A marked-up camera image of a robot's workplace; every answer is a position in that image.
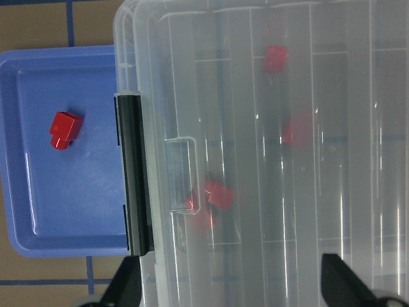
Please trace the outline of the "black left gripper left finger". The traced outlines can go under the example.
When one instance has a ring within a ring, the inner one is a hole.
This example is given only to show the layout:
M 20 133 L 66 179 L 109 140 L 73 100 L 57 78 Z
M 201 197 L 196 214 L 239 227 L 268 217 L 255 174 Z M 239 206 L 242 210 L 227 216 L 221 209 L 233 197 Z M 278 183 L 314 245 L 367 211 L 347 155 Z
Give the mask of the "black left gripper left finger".
M 141 264 L 126 256 L 100 300 L 100 306 L 139 306 L 142 299 Z

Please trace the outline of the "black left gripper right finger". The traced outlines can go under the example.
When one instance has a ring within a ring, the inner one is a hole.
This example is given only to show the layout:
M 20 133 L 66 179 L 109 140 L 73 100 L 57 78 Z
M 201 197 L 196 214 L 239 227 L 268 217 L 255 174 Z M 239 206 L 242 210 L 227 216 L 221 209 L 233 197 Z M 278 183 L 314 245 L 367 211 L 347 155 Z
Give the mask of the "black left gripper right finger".
M 322 254 L 320 287 L 327 306 L 383 306 L 337 254 Z

